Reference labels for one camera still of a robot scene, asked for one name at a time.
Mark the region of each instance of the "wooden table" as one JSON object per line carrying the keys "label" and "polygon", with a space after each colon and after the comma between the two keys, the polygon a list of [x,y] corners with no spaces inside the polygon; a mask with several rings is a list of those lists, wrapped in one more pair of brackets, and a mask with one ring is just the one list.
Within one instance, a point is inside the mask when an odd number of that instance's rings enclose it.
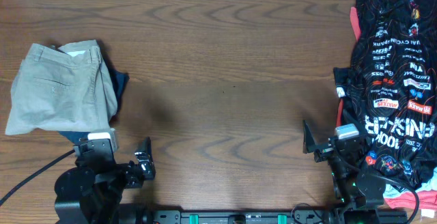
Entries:
{"label": "wooden table", "polygon": [[[334,202],[326,163],[302,153],[302,120],[335,127],[333,68],[350,64],[354,0],[3,0],[0,195],[72,144],[57,132],[4,135],[10,87],[32,43],[97,39],[130,76],[119,163],[152,138],[157,175],[122,202],[196,209],[291,209]],[[55,223],[70,156],[0,208],[2,223]]]}

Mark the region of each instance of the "printed logo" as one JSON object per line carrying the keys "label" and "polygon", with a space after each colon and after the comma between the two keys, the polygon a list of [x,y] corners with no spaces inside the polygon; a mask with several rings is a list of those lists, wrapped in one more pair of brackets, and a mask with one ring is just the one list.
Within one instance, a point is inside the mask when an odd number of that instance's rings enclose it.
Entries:
{"label": "printed logo", "polygon": [[342,87],[337,87],[337,94],[338,94],[339,98],[346,97],[346,94],[345,94],[344,89]]}
{"label": "printed logo", "polygon": [[386,54],[390,51],[392,46],[386,47],[386,48],[381,48],[381,49],[376,49],[373,50],[371,53],[372,54]]}
{"label": "printed logo", "polygon": [[415,74],[411,71],[404,72],[404,76],[407,76],[407,75],[413,76],[416,79],[429,80],[429,76],[421,76],[421,75]]}
{"label": "printed logo", "polygon": [[417,26],[417,23],[411,25],[408,33],[410,34],[410,36],[417,36],[417,34],[419,33],[419,26]]}
{"label": "printed logo", "polygon": [[411,163],[408,162],[407,160],[403,159],[402,160],[402,165],[404,166],[404,173],[406,175],[410,175],[412,173]]}
{"label": "printed logo", "polygon": [[399,103],[397,100],[391,100],[388,98],[379,98],[373,101],[373,107],[375,108],[386,107],[386,108],[397,109],[399,107]]}
{"label": "printed logo", "polygon": [[387,30],[383,29],[382,27],[378,28],[378,32],[376,32],[376,37],[381,38],[384,34],[388,35]]}
{"label": "printed logo", "polygon": [[422,98],[423,97],[423,94],[421,92],[418,92],[418,91],[416,91],[414,89],[410,89],[410,93],[411,93],[411,96],[416,97],[416,98]]}
{"label": "printed logo", "polygon": [[416,102],[409,100],[408,101],[408,108],[413,111],[417,111],[419,113],[425,114],[425,115],[431,115],[432,107],[422,104],[417,104]]}
{"label": "printed logo", "polygon": [[393,71],[384,70],[384,74],[388,74],[389,76],[393,76]]}
{"label": "printed logo", "polygon": [[424,90],[431,90],[431,84],[430,83],[418,83],[417,81],[408,78],[404,80],[404,85],[407,87],[409,85],[419,88],[419,89],[424,89]]}
{"label": "printed logo", "polygon": [[374,81],[373,85],[381,85],[382,83],[387,83],[389,85],[395,84],[394,80],[388,80],[387,78],[384,78],[382,81]]}
{"label": "printed logo", "polygon": [[384,64],[375,64],[376,70],[384,70]]}
{"label": "printed logo", "polygon": [[417,66],[415,63],[410,63],[410,68],[412,68],[413,70],[416,70],[417,72],[422,72],[422,67],[419,65]]}
{"label": "printed logo", "polygon": [[416,49],[413,49],[413,48],[405,48],[405,51],[412,51],[412,52],[415,52],[415,53],[422,53],[422,50],[416,50]]}
{"label": "printed logo", "polygon": [[374,151],[370,151],[366,156],[367,165],[374,165],[376,163],[376,153]]}
{"label": "printed logo", "polygon": [[382,157],[382,164],[387,169],[394,169],[397,165],[397,161],[392,156],[387,155]]}

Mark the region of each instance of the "white lettering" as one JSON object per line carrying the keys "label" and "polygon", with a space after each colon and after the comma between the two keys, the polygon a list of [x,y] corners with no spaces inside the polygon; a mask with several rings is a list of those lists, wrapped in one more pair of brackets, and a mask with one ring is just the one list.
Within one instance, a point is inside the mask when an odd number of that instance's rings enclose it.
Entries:
{"label": "white lettering", "polygon": [[[394,133],[394,135],[400,137],[407,135],[417,139],[429,138],[435,131],[435,125],[433,123],[426,124],[419,122],[419,126],[417,126],[417,123],[410,118],[399,119],[396,117],[394,122],[388,120],[386,117],[373,117],[372,120],[371,122],[371,118],[368,115],[365,116],[365,129],[370,135],[378,135],[377,140],[382,136],[380,134],[382,132],[380,128],[386,129],[388,125],[392,126],[390,133]],[[387,139],[390,144],[393,144],[389,137]]]}
{"label": "white lettering", "polygon": [[404,76],[407,76],[407,75],[413,76],[414,78],[421,79],[421,80],[429,80],[429,76],[421,76],[421,75],[415,74],[411,71],[404,72]]}
{"label": "white lettering", "polygon": [[388,136],[383,132],[380,132],[378,136],[376,136],[376,138],[373,139],[373,142],[374,141],[377,141],[382,145],[387,145],[390,148],[395,148],[396,150],[399,149],[399,139],[393,136]]}
{"label": "white lettering", "polygon": [[412,68],[413,70],[416,70],[417,72],[422,72],[422,67],[419,65],[417,66],[415,63],[410,63],[410,68]]}
{"label": "white lettering", "polygon": [[422,144],[420,144],[419,142],[416,141],[411,141],[409,139],[405,140],[405,144],[407,145],[411,145],[411,149],[413,152],[415,152],[416,150],[420,150],[422,148]]}
{"label": "white lettering", "polygon": [[385,56],[373,56],[373,60],[384,60]]}
{"label": "white lettering", "polygon": [[383,87],[381,89],[370,90],[370,93],[378,93],[381,91],[386,91],[386,92],[391,92],[391,93],[397,94],[397,89],[390,89],[390,88],[386,88],[386,87]]}
{"label": "white lettering", "polygon": [[407,57],[407,58],[415,59],[415,60],[417,60],[417,61],[425,62],[425,60],[424,60],[422,57],[416,57],[416,56],[413,56],[413,55],[402,55],[402,57]]}
{"label": "white lettering", "polygon": [[381,48],[381,49],[376,49],[376,50],[373,50],[371,53],[375,54],[375,55],[377,55],[377,54],[387,54],[390,51],[391,47],[392,46],[389,46],[389,47],[386,47],[386,48]]}
{"label": "white lettering", "polygon": [[398,40],[395,38],[391,38],[390,40],[385,40],[383,42],[374,42],[373,46],[384,46],[390,43],[395,43],[395,44],[412,44],[412,45],[420,45],[420,41],[419,40]]}
{"label": "white lettering", "polygon": [[422,50],[416,50],[416,49],[412,49],[412,48],[405,48],[405,51],[412,51],[415,53],[422,53]]}

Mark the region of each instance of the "green connector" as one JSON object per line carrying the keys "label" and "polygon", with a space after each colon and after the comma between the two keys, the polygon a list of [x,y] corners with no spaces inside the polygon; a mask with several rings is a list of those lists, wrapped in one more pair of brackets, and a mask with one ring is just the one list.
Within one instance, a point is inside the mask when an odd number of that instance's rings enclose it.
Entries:
{"label": "green connector", "polygon": [[190,224],[199,224],[199,216],[196,214],[190,215]]}
{"label": "green connector", "polygon": [[278,214],[278,224],[287,224],[287,216],[284,214]]}

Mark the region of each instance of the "khaki pants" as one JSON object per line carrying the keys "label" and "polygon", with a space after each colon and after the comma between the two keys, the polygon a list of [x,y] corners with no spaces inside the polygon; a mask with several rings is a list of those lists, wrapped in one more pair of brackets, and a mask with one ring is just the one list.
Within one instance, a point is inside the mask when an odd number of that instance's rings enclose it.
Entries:
{"label": "khaki pants", "polygon": [[109,128],[117,100],[95,40],[59,47],[32,44],[11,88],[7,135]]}

